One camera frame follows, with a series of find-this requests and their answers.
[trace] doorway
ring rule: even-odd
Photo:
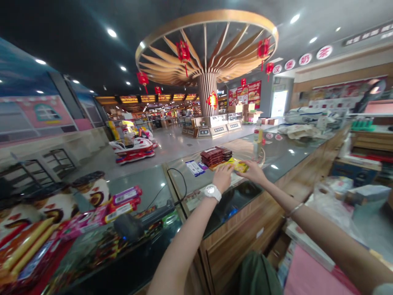
[[[276,91],[273,93],[273,103],[271,104],[271,118],[283,117],[285,105],[287,103],[288,90]]]

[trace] black cable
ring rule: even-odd
[[[174,206],[176,206],[176,205],[179,205],[179,204],[184,200],[184,198],[186,197],[186,195],[187,195],[187,184],[185,183],[185,179],[184,179],[183,174],[182,174],[179,170],[177,170],[177,169],[175,169],[175,168],[169,168],[169,169],[167,170],[167,172],[168,172],[169,170],[176,170],[177,172],[179,172],[180,175],[181,175],[182,178],[183,178],[184,186],[185,186],[184,197],[182,197],[179,201],[177,201],[177,202],[174,203]],[[161,191],[162,191],[166,186],[167,186],[167,184],[164,185],[164,186],[159,190],[159,192],[156,194],[156,196],[154,197],[153,201],[152,201],[152,202],[150,203],[150,205],[146,208],[146,210],[150,208],[150,206],[153,204],[153,202],[156,200],[156,198],[158,197],[158,195],[161,193]]]
[[[184,193],[184,196],[183,196],[179,201],[175,202],[174,206],[176,206],[176,205],[179,205],[179,204],[184,200],[184,198],[187,196],[187,184],[185,183],[185,179],[184,179],[183,174],[182,174],[179,170],[177,170],[176,168],[169,168],[169,169],[167,170],[167,172],[168,172],[169,170],[175,170],[175,171],[179,172],[180,175],[181,175],[182,178],[183,178],[183,181],[184,181],[185,193]]]

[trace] red circular sign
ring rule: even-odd
[[[312,59],[312,54],[311,53],[306,53],[303,55],[300,60],[299,60],[299,65],[304,66],[308,64]]]
[[[296,60],[290,59],[285,63],[284,69],[285,70],[292,70],[296,65]]]
[[[282,65],[276,65],[276,66],[273,68],[273,74],[276,75],[276,74],[280,73],[281,70],[282,70]]]
[[[318,53],[316,54],[316,59],[325,59],[326,57],[332,54],[332,51],[333,51],[333,46],[326,45],[318,51]]]

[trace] green fabric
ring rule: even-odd
[[[282,295],[276,271],[265,256],[255,251],[242,262],[240,295]]]

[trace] bracelet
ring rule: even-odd
[[[300,207],[302,207],[304,203],[300,203],[297,205],[295,208],[292,209],[292,211],[287,215],[287,218],[291,218],[292,214],[295,213]]]

